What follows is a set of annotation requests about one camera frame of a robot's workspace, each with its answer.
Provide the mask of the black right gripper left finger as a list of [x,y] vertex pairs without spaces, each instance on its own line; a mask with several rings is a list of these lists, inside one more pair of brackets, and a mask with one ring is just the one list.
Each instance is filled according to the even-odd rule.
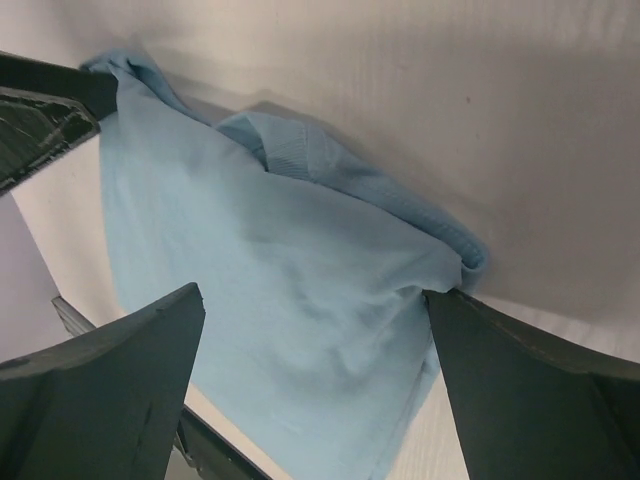
[[189,283],[2,363],[2,478],[164,478],[204,319]]

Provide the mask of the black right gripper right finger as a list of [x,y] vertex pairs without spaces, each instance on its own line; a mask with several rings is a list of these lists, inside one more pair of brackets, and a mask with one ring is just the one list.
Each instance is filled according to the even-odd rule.
[[458,290],[424,296],[470,478],[638,478],[638,364]]

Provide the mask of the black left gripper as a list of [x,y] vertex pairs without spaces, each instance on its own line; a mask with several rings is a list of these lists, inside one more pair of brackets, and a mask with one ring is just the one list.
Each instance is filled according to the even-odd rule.
[[2,52],[1,193],[97,135],[97,120],[117,110],[117,85],[110,73]]

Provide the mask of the light blue printed t-shirt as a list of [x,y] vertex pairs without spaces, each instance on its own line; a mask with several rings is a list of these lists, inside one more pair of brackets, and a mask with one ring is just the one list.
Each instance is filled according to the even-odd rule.
[[192,382],[294,479],[383,479],[439,361],[423,294],[471,290],[483,243],[322,129],[212,124],[126,51],[100,135],[106,243],[133,312],[189,282]]

